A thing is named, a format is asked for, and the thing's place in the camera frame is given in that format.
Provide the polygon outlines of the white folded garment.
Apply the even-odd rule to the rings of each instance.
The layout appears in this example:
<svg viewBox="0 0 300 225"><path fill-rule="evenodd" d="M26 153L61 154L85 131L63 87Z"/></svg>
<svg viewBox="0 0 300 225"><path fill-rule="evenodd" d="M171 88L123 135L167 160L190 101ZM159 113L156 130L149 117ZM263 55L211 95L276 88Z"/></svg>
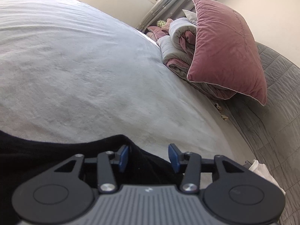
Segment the white folded garment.
<svg viewBox="0 0 300 225"><path fill-rule="evenodd" d="M284 189L280 187L265 164L260 163L258 160L253 160L253 163L250 165L249 170L277 186L282 191L282 193L286 195Z"/></svg>

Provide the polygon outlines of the grey bed sheet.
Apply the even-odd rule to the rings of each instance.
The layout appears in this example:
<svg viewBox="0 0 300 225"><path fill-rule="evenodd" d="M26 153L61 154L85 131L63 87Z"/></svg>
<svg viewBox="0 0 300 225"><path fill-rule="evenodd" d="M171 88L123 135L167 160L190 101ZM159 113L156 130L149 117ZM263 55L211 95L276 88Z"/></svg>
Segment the grey bed sheet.
<svg viewBox="0 0 300 225"><path fill-rule="evenodd" d="M53 143L123 134L163 159L170 143L255 158L152 40L77 0L1 0L1 130Z"/></svg>

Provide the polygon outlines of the grey quilted headboard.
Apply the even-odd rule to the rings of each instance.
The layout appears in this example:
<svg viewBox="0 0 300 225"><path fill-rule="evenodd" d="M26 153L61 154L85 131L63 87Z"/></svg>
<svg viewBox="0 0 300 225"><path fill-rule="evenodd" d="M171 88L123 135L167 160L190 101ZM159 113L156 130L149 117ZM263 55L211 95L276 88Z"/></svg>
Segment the grey quilted headboard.
<svg viewBox="0 0 300 225"><path fill-rule="evenodd" d="M267 82L267 103L236 94L219 105L284 189L280 224L299 224L299 67L257 43Z"/></svg>

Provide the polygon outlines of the pink velvet pillow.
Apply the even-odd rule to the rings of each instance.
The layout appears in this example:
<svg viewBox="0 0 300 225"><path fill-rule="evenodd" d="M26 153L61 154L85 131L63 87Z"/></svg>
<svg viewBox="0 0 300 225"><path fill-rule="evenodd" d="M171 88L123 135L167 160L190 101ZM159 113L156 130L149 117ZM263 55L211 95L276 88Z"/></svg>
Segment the pink velvet pillow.
<svg viewBox="0 0 300 225"><path fill-rule="evenodd" d="M196 42L187 79L247 95L264 106L266 78L245 19L215 0L193 3L197 15Z"/></svg>

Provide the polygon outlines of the folded grey pink quilt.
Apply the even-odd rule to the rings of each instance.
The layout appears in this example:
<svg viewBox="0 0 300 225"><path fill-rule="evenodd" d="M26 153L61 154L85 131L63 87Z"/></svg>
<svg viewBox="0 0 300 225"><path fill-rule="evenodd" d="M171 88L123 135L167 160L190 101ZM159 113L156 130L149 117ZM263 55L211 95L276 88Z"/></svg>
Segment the folded grey pink quilt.
<svg viewBox="0 0 300 225"><path fill-rule="evenodd" d="M183 10L185 17L157 21L149 26L146 35L161 49L163 64L179 78L188 82L198 91L213 100L228 100L236 92L205 82L194 83L187 79L192 64L196 44L196 13Z"/></svg>

